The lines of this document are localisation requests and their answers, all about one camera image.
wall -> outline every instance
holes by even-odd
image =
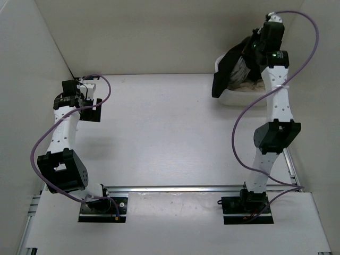
[[[0,35],[0,254],[7,255],[15,253],[31,197],[41,188],[30,150],[52,125],[53,99],[71,75],[33,0],[3,5]]]
[[[75,76],[213,73],[214,62],[303,0],[36,0]],[[285,19],[287,28],[292,17]]]
[[[314,59],[291,82],[291,108],[302,131],[290,151],[302,184],[313,193],[333,253],[340,254],[340,2],[305,0],[301,11],[319,25],[320,44]],[[307,20],[296,18],[283,46],[291,71],[310,54],[314,34]]]

beige wall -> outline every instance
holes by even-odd
[[[305,0],[301,11],[319,25],[320,44],[291,82],[291,109],[302,131],[290,151],[302,184],[313,193],[329,244],[340,254],[340,1]],[[308,57],[314,39],[311,24],[296,18],[283,46],[290,54],[290,73]]]
[[[30,150],[52,125],[53,99],[71,75],[33,0],[9,0],[2,7],[0,45],[0,254],[12,255],[32,195],[41,188]]]
[[[303,0],[36,0],[75,76],[213,73],[214,62]],[[292,17],[285,19],[287,28]]]

purple wire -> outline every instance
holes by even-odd
[[[108,85],[108,94],[107,94],[106,98],[104,98],[103,101],[101,101],[100,103],[97,103],[96,105],[89,105],[89,106],[80,107],[80,108],[73,109],[73,110],[69,111],[68,113],[66,113],[49,130],[47,130],[47,132],[45,134],[43,134],[41,138],[39,138],[39,140],[34,144],[32,150],[31,150],[31,155],[30,155],[30,161],[31,161],[32,168],[33,168],[34,172],[39,176],[40,179],[42,179],[47,185],[49,185],[56,192],[66,196],[66,197],[68,197],[68,198],[70,198],[70,199],[72,199],[72,200],[74,200],[76,202],[79,202],[79,203],[85,203],[88,197],[86,197],[85,199],[78,199],[78,198],[68,194],[67,192],[63,191],[62,189],[58,188],[56,185],[54,185],[52,182],[50,182],[48,179],[46,179],[42,175],[42,173],[39,171],[38,167],[36,166],[36,163],[35,163],[35,152],[36,152],[39,144],[43,141],[43,139],[45,139],[64,119],[69,117],[72,113],[75,113],[75,112],[78,112],[78,111],[81,111],[81,110],[85,110],[85,109],[90,109],[90,108],[98,107],[98,106],[102,105],[103,103],[105,103],[109,99],[109,97],[111,95],[111,84],[110,84],[110,82],[104,76],[102,76],[100,74],[91,74],[89,76],[86,76],[83,80],[85,80],[85,79],[87,79],[88,77],[91,77],[91,76],[99,76],[103,80],[106,81],[106,83]],[[94,198],[94,199],[108,199],[108,200],[110,200],[110,202],[112,202],[113,205],[116,208],[116,217],[120,216],[119,215],[118,205],[117,205],[116,201],[113,198],[111,198],[111,197],[95,197],[95,196],[91,196],[91,198]]]
[[[314,56],[315,54],[315,51],[317,50],[317,47],[318,47],[318,44],[319,44],[319,28],[317,26],[317,24],[315,23],[315,21],[310,17],[308,16],[307,14],[303,13],[303,12],[299,12],[299,11],[279,11],[279,12],[276,12],[276,14],[280,14],[280,13],[295,13],[295,14],[299,14],[299,15],[302,15],[304,16],[305,18],[307,18],[313,25],[314,29],[315,29],[315,34],[316,34],[316,38],[315,38],[315,43],[314,43],[314,47],[313,47],[313,50],[311,52],[311,54],[309,55],[309,57],[307,58],[307,60],[303,63],[303,65],[291,76],[289,77],[284,83],[282,83],[282,85],[268,93],[266,93],[265,95],[261,96],[260,98],[256,99],[254,102],[252,102],[249,106],[247,106],[241,113],[240,115],[238,116],[238,118],[236,119],[236,122],[234,124],[234,127],[233,127],[233,132],[232,132],[232,148],[233,148],[233,153],[234,153],[234,156],[236,158],[236,160],[241,164],[241,166],[243,166],[244,168],[246,169],[249,169],[251,171],[255,171],[255,172],[258,172],[258,173],[261,173],[261,174],[264,174],[264,175],[267,175],[269,179],[279,183],[279,184],[282,184],[282,185],[286,185],[286,186],[291,186],[291,187],[294,187],[293,189],[290,189],[290,190],[287,190],[287,191],[284,191],[282,193],[280,193],[279,195],[277,195],[276,197],[274,197],[269,203],[268,205],[266,205],[256,216],[254,216],[253,218],[251,218],[249,221],[245,222],[245,223],[248,223],[248,222],[251,222],[253,221],[254,219],[258,218],[265,210],[267,210],[267,208],[270,206],[270,204],[272,202],[274,202],[274,200],[276,200],[277,198],[281,197],[282,195],[288,193],[288,192],[291,192],[291,191],[294,191],[294,190],[299,190],[299,189],[303,189],[304,187],[303,186],[299,186],[299,185],[294,185],[294,184],[290,184],[290,183],[285,183],[285,182],[282,182],[282,181],[279,181],[273,177],[271,177],[268,173],[266,173],[265,171],[262,171],[262,170],[259,170],[259,169],[255,169],[255,168],[252,168],[250,166],[247,166],[245,163],[243,163],[241,161],[241,159],[239,158],[237,152],[236,152],[236,148],[235,148],[235,132],[236,132],[236,128],[237,128],[237,125],[239,124],[240,122],[240,119],[242,118],[242,116],[251,108],[253,107],[255,104],[257,104],[259,101],[265,99],[266,97],[278,92],[279,90],[281,90],[283,88],[283,86],[285,86],[288,82],[290,82],[298,73],[300,73],[302,71],[302,69],[304,69],[306,67],[306,65],[310,62],[310,60],[312,59],[312,57]]]

purple cable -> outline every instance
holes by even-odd
[[[233,153],[235,155],[235,158],[236,160],[246,169],[249,169],[251,171],[255,171],[255,172],[258,172],[258,173],[261,173],[261,174],[264,174],[264,175],[267,175],[269,179],[279,183],[279,184],[282,184],[282,185],[286,185],[286,186],[291,186],[291,187],[294,187],[293,189],[290,189],[290,190],[287,190],[287,191],[284,191],[282,193],[280,193],[279,195],[277,195],[276,197],[274,197],[269,203],[268,205],[266,205],[264,207],[264,209],[262,209],[256,216],[254,216],[253,218],[251,218],[249,221],[247,221],[246,223],[248,222],[251,222],[253,221],[254,219],[256,219],[257,217],[259,217],[269,206],[270,204],[276,200],[277,198],[281,197],[282,195],[288,193],[288,192],[291,192],[291,191],[294,191],[294,190],[299,190],[299,189],[302,189],[304,188],[303,186],[299,186],[299,185],[294,185],[294,184],[290,184],[290,183],[285,183],[285,182],[282,182],[282,181],[279,181],[273,177],[271,177],[268,173],[266,173],[265,171],[262,171],[262,170],[259,170],[259,169],[255,169],[255,168],[252,168],[252,167],[249,167],[247,166],[245,163],[243,163],[241,161],[241,159],[239,158],[237,152],[236,152],[236,148],[235,148],[235,132],[236,132],[236,128],[237,128],[237,125],[239,124],[240,122],[240,119],[242,118],[242,116],[251,108],[253,107],[256,103],[258,103],[259,101],[265,99],[266,97],[278,92],[280,89],[283,88],[283,86],[285,86],[288,82],[290,82],[298,73],[300,73],[302,71],[302,69],[304,69],[306,67],[306,65],[310,62],[310,60],[312,59],[313,55],[315,54],[315,51],[317,50],[317,47],[318,47],[318,44],[319,44],[319,29],[318,29],[318,26],[317,24],[315,23],[315,21],[310,17],[308,16],[307,14],[305,13],[302,13],[302,12],[299,12],[299,11],[280,11],[280,12],[276,12],[276,14],[280,14],[280,13],[295,13],[295,14],[299,14],[299,15],[302,15],[304,16],[305,18],[307,18],[311,23],[312,25],[314,26],[314,29],[315,29],[315,34],[316,34],[316,38],[315,38],[315,44],[314,44],[314,48],[311,52],[311,54],[309,55],[309,57],[307,58],[307,60],[303,63],[303,65],[291,76],[289,77],[284,83],[282,83],[282,85],[268,93],[266,93],[265,95],[261,96],[260,98],[256,99],[254,102],[252,102],[249,106],[247,106],[241,113],[240,115],[238,116],[235,124],[234,124],[234,128],[233,128],[233,132],[232,132],[232,148],[233,148]]]
[[[81,110],[85,110],[85,109],[90,109],[90,108],[98,107],[98,106],[102,105],[103,103],[105,103],[109,99],[109,97],[111,95],[111,84],[110,84],[110,82],[104,76],[102,76],[100,74],[91,74],[89,76],[86,76],[83,80],[85,80],[85,79],[87,79],[88,77],[91,77],[91,76],[99,76],[103,80],[106,81],[106,83],[108,85],[108,94],[107,94],[107,97],[103,101],[101,101],[100,103],[97,103],[96,105],[89,105],[89,106],[80,107],[80,108],[71,110],[68,113],[66,113],[49,130],[47,130],[47,132],[45,134],[43,134],[41,138],[39,138],[39,140],[36,142],[36,144],[34,144],[32,150],[31,150],[31,155],[30,155],[30,161],[31,161],[32,168],[33,168],[34,172],[39,176],[40,179],[42,179],[47,185],[49,185],[56,192],[66,196],[66,197],[68,197],[68,198],[70,198],[70,199],[72,199],[72,200],[74,200],[76,202],[79,202],[79,203],[85,203],[88,197],[86,197],[84,200],[83,199],[78,199],[78,198],[68,194],[67,192],[63,191],[62,189],[58,188],[56,185],[54,185],[52,182],[50,182],[48,179],[46,179],[41,174],[41,172],[39,171],[38,167],[36,166],[36,163],[35,163],[35,160],[34,160],[34,157],[35,157],[34,154],[35,154],[35,152],[37,150],[37,147],[43,141],[43,139],[46,138],[64,119],[69,117],[72,113],[75,113],[75,112],[78,112],[78,111],[81,111]],[[119,215],[118,205],[117,205],[116,201],[113,198],[111,198],[111,197],[95,197],[95,196],[91,196],[91,198],[94,198],[94,199],[108,199],[108,200],[110,200],[110,202],[112,202],[113,205],[116,208],[116,217],[120,216]]]

